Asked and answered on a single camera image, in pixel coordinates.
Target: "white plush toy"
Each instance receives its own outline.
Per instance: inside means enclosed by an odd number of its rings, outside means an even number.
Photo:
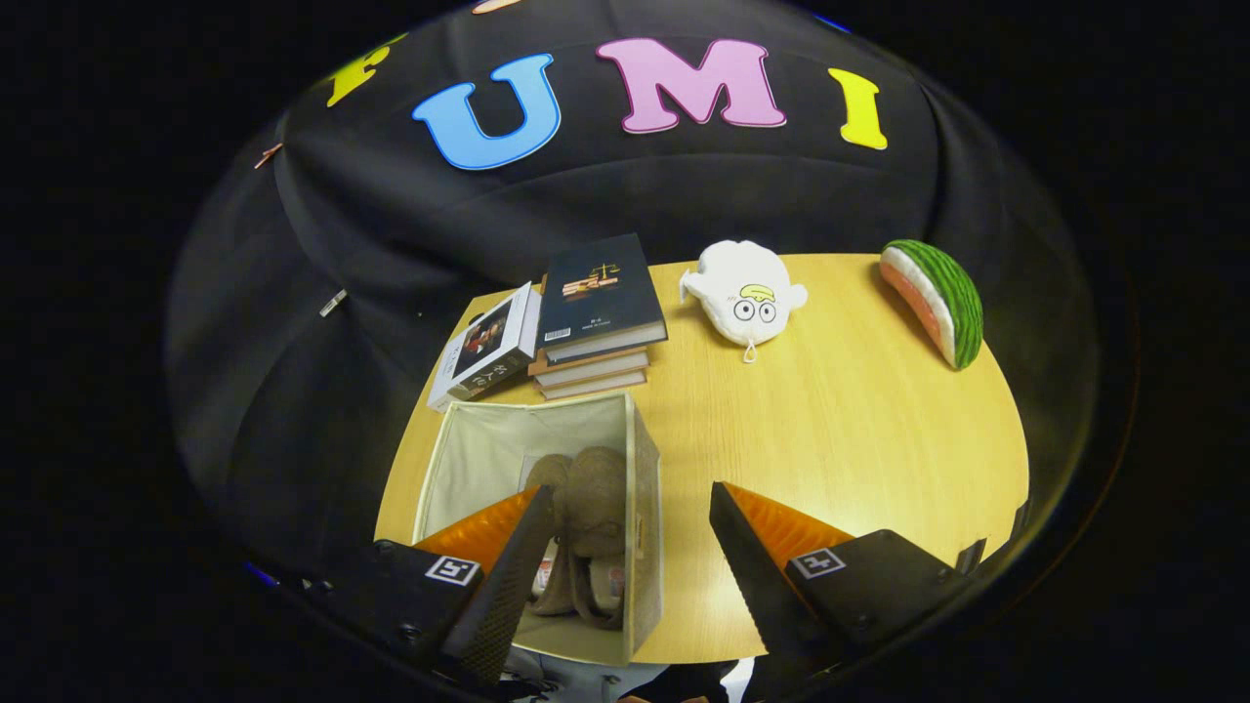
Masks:
[[[808,289],[790,285],[781,258],[754,241],[718,241],[699,256],[699,271],[681,274],[681,301],[689,290],[726,339],[746,346],[742,360],[754,364],[756,344],[781,334],[790,311],[808,301]]]

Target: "plush toy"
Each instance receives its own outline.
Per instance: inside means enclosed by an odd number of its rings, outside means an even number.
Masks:
[[[548,454],[534,464],[525,489],[550,485],[556,554],[546,588],[530,605],[536,615],[576,612],[602,629],[620,629],[624,605],[604,612],[595,604],[590,563],[625,554],[625,455],[608,447],[584,449],[571,462]]]
[[[945,251],[896,239],[881,250],[881,278],[902,295],[929,338],[955,370],[981,352],[981,296],[968,273]]]
[[[758,344],[781,334],[790,311],[808,303],[808,289],[790,285],[781,258],[754,241],[718,241],[699,256],[699,271],[681,274],[679,291],[702,300],[716,331],[746,346],[742,360],[754,364]]]

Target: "blue letter u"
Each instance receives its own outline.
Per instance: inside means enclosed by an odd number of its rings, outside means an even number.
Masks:
[[[560,104],[544,69],[554,59],[538,54],[504,64],[490,74],[494,81],[508,81],[525,113],[521,126],[506,136],[488,136],[469,105],[474,84],[454,85],[421,103],[412,119],[424,121],[442,158],[458,169],[480,171],[498,169],[538,151],[560,129]]]

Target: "beige storage box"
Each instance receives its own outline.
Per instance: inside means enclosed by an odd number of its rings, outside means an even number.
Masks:
[[[620,630],[576,615],[525,613],[512,644],[609,667],[624,667],[660,622],[664,593],[660,454],[629,392],[542,405],[452,403],[434,444],[416,508],[412,542],[516,494],[545,454],[575,457],[611,447],[626,459],[625,613]]]

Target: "pink letter m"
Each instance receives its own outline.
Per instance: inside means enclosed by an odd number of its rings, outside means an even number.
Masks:
[[[769,53],[758,44],[718,39],[698,69],[654,39],[610,41],[599,48],[598,55],[615,61],[625,79],[631,110],[622,123],[628,133],[664,131],[681,121],[664,108],[660,89],[699,124],[711,120],[722,88],[729,93],[729,106],[720,114],[726,123],[761,128],[785,124],[764,73]]]

